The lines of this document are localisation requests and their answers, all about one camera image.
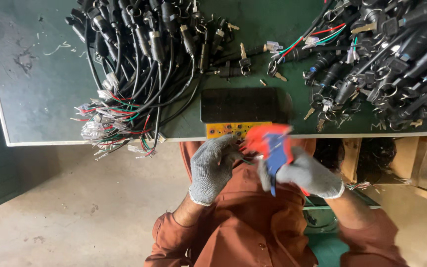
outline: black phone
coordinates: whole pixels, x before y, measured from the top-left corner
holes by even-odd
[[[200,95],[203,123],[274,122],[277,113],[276,88],[205,89]]]

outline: cable bundle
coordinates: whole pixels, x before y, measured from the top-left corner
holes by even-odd
[[[102,154],[98,158],[138,138],[142,157],[151,156],[159,137],[164,139],[160,128],[195,98],[202,75],[210,65],[209,54],[217,50],[209,49],[207,27],[211,24],[217,28],[218,22],[206,22],[197,11],[196,2],[78,3],[80,7],[72,9],[66,22],[86,45],[99,99],[76,107],[77,114],[86,118],[73,119],[86,122],[81,135],[101,148],[95,154]],[[216,35],[212,39],[216,46],[222,41]],[[95,69],[93,54],[101,58],[103,74]],[[162,120],[162,109],[179,101],[184,101],[181,108]],[[154,139],[152,147],[145,139]]]

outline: concrete floor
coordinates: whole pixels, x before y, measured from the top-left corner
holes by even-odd
[[[94,161],[91,146],[16,149],[33,189],[0,205],[1,266],[142,266],[156,218],[188,189],[177,143],[155,159],[120,149]],[[406,186],[367,193],[400,228],[397,245],[412,267],[427,267],[427,200]]]

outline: worker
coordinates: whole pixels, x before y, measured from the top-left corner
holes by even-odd
[[[191,185],[173,212],[154,224],[154,245],[144,266],[294,266],[318,264],[304,235],[300,187],[323,197],[350,250],[341,266],[406,266],[394,239],[397,227],[382,209],[369,209],[343,181],[313,159],[315,139],[292,139],[294,161],[276,174],[276,197],[263,161],[239,161],[235,135],[181,143]]]

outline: gray knit glove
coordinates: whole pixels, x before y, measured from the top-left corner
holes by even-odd
[[[233,163],[243,158],[236,142],[237,136],[233,134],[209,139],[192,156],[189,194],[193,202],[209,206],[227,185]]]
[[[335,199],[342,195],[345,187],[342,179],[331,173],[316,159],[309,156],[300,147],[291,149],[294,161],[290,165],[282,166],[276,173],[276,182],[293,182],[305,189],[310,194],[324,199]],[[258,175],[264,191],[270,190],[270,176],[266,163],[260,161]]]

